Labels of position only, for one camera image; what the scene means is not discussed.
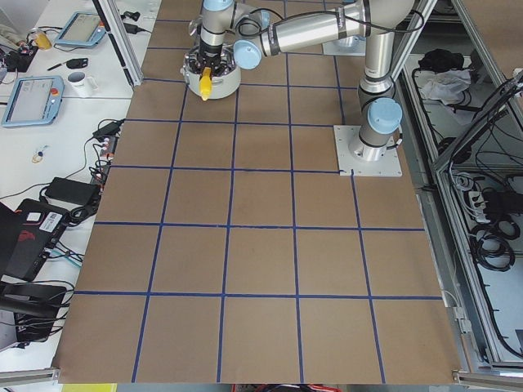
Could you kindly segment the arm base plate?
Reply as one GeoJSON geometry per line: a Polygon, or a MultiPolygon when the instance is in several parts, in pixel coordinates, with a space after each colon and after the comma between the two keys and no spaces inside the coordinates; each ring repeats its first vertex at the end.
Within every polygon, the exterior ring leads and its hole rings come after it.
{"type": "Polygon", "coordinates": [[[323,54],[326,56],[364,56],[366,38],[352,36],[322,44],[323,54]]]}
{"type": "Polygon", "coordinates": [[[336,125],[333,132],[341,176],[402,176],[396,141],[392,134],[384,146],[370,147],[360,140],[360,126],[336,125]]]}

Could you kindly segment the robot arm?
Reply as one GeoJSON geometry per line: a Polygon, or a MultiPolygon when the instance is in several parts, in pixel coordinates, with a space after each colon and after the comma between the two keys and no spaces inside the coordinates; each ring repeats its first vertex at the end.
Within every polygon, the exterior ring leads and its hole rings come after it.
{"type": "Polygon", "coordinates": [[[365,39],[364,75],[358,89],[364,123],[348,143],[351,154],[376,162],[393,149],[390,139],[402,112],[391,89],[392,47],[411,1],[353,1],[330,10],[271,20],[270,10],[238,1],[206,1],[190,24],[194,47],[184,71],[190,90],[202,100],[221,99],[239,88],[240,72],[264,57],[359,36],[365,39]]]}

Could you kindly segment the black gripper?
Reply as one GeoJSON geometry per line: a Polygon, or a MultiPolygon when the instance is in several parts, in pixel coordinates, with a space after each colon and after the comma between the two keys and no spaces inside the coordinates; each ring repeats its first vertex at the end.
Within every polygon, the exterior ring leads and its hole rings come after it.
{"type": "Polygon", "coordinates": [[[212,78],[227,75],[229,73],[229,62],[226,53],[222,51],[220,55],[216,54],[213,56],[198,53],[195,63],[195,72],[198,75],[201,75],[205,67],[209,67],[212,70],[212,78]]]}

